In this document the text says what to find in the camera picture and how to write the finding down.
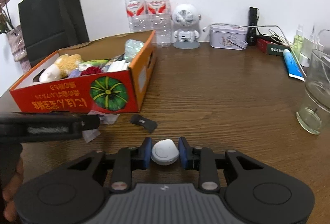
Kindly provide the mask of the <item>person's hand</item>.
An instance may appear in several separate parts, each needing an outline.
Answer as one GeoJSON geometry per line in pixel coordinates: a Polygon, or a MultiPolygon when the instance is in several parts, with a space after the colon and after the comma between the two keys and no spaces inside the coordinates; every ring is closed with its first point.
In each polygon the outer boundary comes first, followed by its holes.
{"type": "Polygon", "coordinates": [[[17,218],[17,210],[14,202],[14,196],[19,187],[22,186],[24,180],[24,162],[20,157],[16,165],[15,173],[9,183],[3,190],[3,199],[5,201],[5,209],[3,211],[4,218],[9,222],[14,222],[17,218]]]}

